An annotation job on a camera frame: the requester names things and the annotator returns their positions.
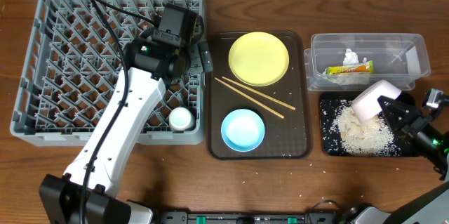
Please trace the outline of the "pink bowl with rice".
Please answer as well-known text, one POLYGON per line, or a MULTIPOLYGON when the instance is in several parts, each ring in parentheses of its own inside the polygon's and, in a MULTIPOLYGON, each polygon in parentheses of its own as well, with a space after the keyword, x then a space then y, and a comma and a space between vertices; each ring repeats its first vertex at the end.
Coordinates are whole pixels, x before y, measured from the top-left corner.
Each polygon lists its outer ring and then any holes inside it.
POLYGON ((351 108, 358 121, 364 124, 369 119, 382 111, 377 99, 385 96, 391 99, 397 99, 401 90, 386 80, 381 80, 367 88, 351 103, 351 108))

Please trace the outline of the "green snack wrapper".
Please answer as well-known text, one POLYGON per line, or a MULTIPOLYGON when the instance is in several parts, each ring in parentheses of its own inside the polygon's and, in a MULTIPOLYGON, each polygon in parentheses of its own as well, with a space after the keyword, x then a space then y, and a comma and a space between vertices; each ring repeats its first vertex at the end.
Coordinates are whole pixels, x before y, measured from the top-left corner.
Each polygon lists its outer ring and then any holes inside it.
POLYGON ((369 60, 367 62, 355 64, 355 65, 342 65, 342 66, 332 66, 326 69, 327 75, 332 74, 352 74, 352 73, 370 73, 374 72, 373 61, 369 60))

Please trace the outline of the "white tissue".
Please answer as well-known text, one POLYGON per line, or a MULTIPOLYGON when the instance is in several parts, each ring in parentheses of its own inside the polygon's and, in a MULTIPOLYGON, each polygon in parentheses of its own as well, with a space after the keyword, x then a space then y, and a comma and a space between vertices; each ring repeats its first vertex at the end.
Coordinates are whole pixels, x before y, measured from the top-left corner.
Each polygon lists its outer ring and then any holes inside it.
POLYGON ((347 48, 342 65, 327 67, 323 75, 327 80, 341 86, 368 85, 373 72, 372 60, 364 58, 360 61, 358 54, 347 48))

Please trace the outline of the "white cup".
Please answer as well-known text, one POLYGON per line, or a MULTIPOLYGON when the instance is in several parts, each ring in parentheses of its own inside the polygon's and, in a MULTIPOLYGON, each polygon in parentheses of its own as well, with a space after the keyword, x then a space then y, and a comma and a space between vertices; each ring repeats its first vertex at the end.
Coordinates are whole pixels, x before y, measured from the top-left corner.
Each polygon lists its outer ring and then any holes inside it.
POLYGON ((168 123, 173 131, 189 131, 194 128, 193 114, 185 107, 176 107, 168 117, 168 123))

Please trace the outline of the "light blue bowl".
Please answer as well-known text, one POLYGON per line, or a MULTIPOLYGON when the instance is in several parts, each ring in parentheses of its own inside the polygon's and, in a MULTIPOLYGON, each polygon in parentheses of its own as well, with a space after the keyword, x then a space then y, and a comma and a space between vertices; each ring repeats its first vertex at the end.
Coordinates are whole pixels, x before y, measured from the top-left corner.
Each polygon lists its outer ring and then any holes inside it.
POLYGON ((223 120, 220 133, 227 147, 236 152, 250 152, 259 147, 265 137, 262 117, 247 109, 230 112, 223 120))

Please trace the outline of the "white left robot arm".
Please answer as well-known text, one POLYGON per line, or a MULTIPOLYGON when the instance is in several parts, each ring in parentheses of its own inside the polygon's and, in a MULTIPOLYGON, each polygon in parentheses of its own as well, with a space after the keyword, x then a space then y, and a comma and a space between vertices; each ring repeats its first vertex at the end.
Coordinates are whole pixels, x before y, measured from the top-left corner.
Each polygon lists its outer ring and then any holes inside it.
POLYGON ((167 4, 160 23, 118 47, 123 68, 93 134, 61 177, 48 174, 39 196, 51 223, 150 223, 153 211, 116 197, 137 139, 172 80, 212 70, 203 18, 167 4))

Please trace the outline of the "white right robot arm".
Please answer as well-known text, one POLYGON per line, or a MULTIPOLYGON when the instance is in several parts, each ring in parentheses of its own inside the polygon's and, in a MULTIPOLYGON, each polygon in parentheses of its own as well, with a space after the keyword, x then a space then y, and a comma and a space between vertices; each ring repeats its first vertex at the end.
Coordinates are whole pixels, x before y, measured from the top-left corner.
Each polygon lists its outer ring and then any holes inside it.
POLYGON ((398 137, 404 137, 413 149, 427 158, 441 174, 442 185, 403 205, 392 213, 369 203, 352 207, 335 223, 443 223, 448 220, 448 133, 440 133, 431 123, 448 106, 441 94, 437 108, 427 116, 420 108, 385 96, 377 99, 387 125, 398 137))

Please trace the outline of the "grey dishwasher rack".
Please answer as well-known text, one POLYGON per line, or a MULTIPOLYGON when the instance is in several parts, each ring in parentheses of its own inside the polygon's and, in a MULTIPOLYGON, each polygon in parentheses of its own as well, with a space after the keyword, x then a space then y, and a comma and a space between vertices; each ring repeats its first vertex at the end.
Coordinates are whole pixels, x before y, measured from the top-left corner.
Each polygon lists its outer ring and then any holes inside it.
POLYGON ((11 133, 40 147, 85 145, 121 70, 114 38, 131 42, 168 4, 205 13, 204 0, 99 0, 103 25, 89 0, 38 0, 11 133))

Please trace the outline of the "clear plastic bin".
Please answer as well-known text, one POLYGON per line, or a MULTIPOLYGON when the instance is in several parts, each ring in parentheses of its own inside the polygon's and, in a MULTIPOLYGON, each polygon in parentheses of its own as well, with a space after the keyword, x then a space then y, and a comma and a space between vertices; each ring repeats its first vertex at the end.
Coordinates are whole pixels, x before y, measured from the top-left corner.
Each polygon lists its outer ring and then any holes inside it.
POLYGON ((307 88, 310 91, 363 91, 380 80, 397 88, 414 89, 415 80, 431 73, 424 38, 406 33, 321 33, 304 51, 307 88), (373 62, 373 73, 326 75, 340 66, 347 52, 359 62, 373 62))

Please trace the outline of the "yellow plate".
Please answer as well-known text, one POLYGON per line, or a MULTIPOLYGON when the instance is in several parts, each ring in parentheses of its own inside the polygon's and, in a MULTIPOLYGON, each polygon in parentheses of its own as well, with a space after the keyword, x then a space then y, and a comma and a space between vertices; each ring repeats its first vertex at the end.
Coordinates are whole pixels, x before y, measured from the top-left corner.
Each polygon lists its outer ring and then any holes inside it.
POLYGON ((273 34, 250 32, 232 44, 228 61, 238 80, 250 86, 268 86, 284 76, 290 57, 286 45, 273 34))

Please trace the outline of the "upper wooden chopstick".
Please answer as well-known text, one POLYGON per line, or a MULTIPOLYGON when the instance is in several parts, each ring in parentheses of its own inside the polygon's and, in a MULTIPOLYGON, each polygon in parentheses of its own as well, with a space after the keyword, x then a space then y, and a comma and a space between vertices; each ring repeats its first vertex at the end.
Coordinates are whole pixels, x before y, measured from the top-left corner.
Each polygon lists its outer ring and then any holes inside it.
POLYGON ((254 88, 248 87, 248 86, 246 86, 246 85, 244 85, 244 84, 240 84, 239 82, 234 81, 234 80, 231 80, 231 79, 229 79, 229 78, 227 78, 227 77, 222 77, 222 79, 224 79, 224 80, 226 80, 226 81, 228 81, 228 82, 230 82, 230 83, 233 83, 233 84, 235 84, 235 85, 237 85, 237 86, 240 86, 240 87, 242 87, 242 88, 244 88, 244 89, 246 89, 246 90, 248 90, 248 91, 251 91, 251 92, 253 92, 253 93, 255 93, 255 94, 258 94, 258 95, 260 95, 260 96, 262 96, 262 97, 264 97, 264 98, 266 98, 266 99, 269 99, 269 100, 271 100, 271 101, 273 101, 273 102, 275 102, 275 103, 278 103, 278 104, 280 104, 280 105, 282 105, 282 106, 284 106, 284 107, 287 107, 287 108, 289 108, 289 109, 291 109, 291 110, 296 110, 296 107, 294 107, 294 106, 292 106, 292 105, 289 105, 289 104, 287 104, 287 103, 285 103, 285 102, 283 102, 283 101, 280 101, 280 100, 278 100, 278 99, 276 99, 276 98, 273 98, 273 97, 271 97, 271 96, 269 96, 269 95, 267 95, 267 94, 264 94, 264 93, 262 93, 262 92, 260 92, 260 91, 257 91, 257 90, 255 90, 254 88))

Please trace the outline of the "wooden chopstick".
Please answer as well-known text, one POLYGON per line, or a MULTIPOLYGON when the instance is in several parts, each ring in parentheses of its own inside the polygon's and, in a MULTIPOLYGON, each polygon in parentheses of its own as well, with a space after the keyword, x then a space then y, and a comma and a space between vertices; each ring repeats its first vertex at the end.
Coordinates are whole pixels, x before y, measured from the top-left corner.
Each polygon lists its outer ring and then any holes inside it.
POLYGON ((282 105, 282 106, 284 106, 284 107, 287 107, 287 108, 289 108, 289 109, 291 109, 291 110, 296 110, 296 107, 294 107, 294 106, 292 106, 292 105, 289 105, 289 104, 287 104, 287 103, 285 103, 285 102, 283 102, 283 101, 280 101, 280 100, 278 100, 278 99, 276 99, 276 98, 273 98, 273 97, 271 97, 271 96, 269 96, 269 95, 267 95, 267 94, 264 94, 264 93, 262 93, 262 92, 260 92, 260 91, 257 91, 257 90, 255 90, 254 88, 248 87, 248 86, 246 86, 246 85, 244 85, 244 84, 240 84, 239 82, 234 81, 234 80, 231 80, 231 79, 229 79, 229 78, 227 78, 227 77, 222 77, 222 79, 224 79, 224 80, 226 80, 226 81, 228 81, 228 82, 230 82, 230 83, 233 83, 233 84, 235 84, 235 85, 237 85, 237 86, 240 86, 240 87, 242 87, 242 88, 244 88, 244 89, 246 89, 246 90, 248 90, 248 91, 251 91, 251 92, 253 92, 253 93, 255 93, 255 94, 258 94, 258 95, 260 95, 260 96, 262 96, 262 97, 264 97, 264 98, 266 98, 266 99, 269 99, 269 100, 271 100, 271 101, 273 101, 273 102, 275 102, 275 103, 278 103, 278 104, 280 104, 280 105, 282 105))
POLYGON ((233 86, 231 86, 230 84, 225 83, 224 81, 218 79, 217 77, 214 77, 214 79, 218 82, 220 82, 221 84, 223 84, 224 86, 226 86, 227 88, 230 88, 231 90, 233 90, 234 92, 238 93, 239 95, 242 95, 244 98, 250 100, 251 102, 255 103, 256 105, 259 105, 260 107, 264 108, 265 110, 267 110, 268 112, 271 112, 272 114, 276 115, 277 117, 284 119, 285 117, 278 113, 277 111, 273 110, 272 108, 264 105, 263 103, 259 102, 258 100, 250 97, 249 95, 245 94, 243 91, 238 90, 237 88, 234 88, 233 86))

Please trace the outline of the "dark brown serving tray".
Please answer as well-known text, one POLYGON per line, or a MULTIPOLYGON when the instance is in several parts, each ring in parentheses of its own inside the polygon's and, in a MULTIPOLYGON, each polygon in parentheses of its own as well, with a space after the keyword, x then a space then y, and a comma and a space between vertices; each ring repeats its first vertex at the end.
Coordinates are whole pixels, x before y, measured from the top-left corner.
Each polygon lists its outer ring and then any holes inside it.
POLYGON ((302 40, 294 32, 277 31, 279 38, 288 49, 290 63, 287 72, 276 83, 268 86, 249 86, 239 81, 232 73, 228 55, 232 44, 241 36, 239 32, 218 33, 209 39, 209 48, 213 60, 213 71, 206 80, 206 105, 208 125, 208 150, 217 159, 301 159, 307 157, 313 149, 313 136, 309 97, 305 83, 305 68, 302 58, 302 40), (285 118, 281 119, 256 105, 242 95, 227 88, 214 77, 243 91, 250 97, 272 108, 285 118), (291 110, 240 86, 230 83, 227 77, 264 94, 296 107, 291 110), (237 109, 248 109, 258 113, 265 125, 265 137, 253 151, 236 152, 225 145, 220 129, 224 118, 237 109))

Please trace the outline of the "lower wooden chopstick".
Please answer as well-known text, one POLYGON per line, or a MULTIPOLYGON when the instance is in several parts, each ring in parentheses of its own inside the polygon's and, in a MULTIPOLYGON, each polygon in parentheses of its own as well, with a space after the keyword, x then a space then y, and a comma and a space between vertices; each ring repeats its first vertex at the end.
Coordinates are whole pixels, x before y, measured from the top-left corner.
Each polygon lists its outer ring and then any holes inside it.
POLYGON ((234 92, 238 93, 239 95, 242 95, 244 98, 250 100, 251 102, 255 103, 256 105, 259 105, 260 107, 264 108, 265 110, 267 110, 268 112, 271 112, 272 114, 276 115, 277 117, 284 119, 285 117, 278 113, 277 111, 273 110, 272 108, 264 105, 263 103, 259 102, 258 100, 250 97, 249 95, 245 94, 243 91, 238 90, 237 88, 234 88, 233 86, 231 86, 230 84, 225 83, 224 81, 218 79, 217 77, 214 77, 214 79, 218 82, 220 82, 221 84, 223 84, 224 86, 226 86, 227 88, 230 88, 231 90, 233 90, 234 92))

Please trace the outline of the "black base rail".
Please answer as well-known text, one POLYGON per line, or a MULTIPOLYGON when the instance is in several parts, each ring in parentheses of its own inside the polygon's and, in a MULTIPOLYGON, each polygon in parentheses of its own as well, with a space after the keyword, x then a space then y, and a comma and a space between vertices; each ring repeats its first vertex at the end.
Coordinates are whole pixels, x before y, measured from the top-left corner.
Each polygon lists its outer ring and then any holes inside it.
POLYGON ((318 212, 301 214, 262 213, 187 213, 181 211, 156 214, 156 224, 332 224, 336 213, 318 212))

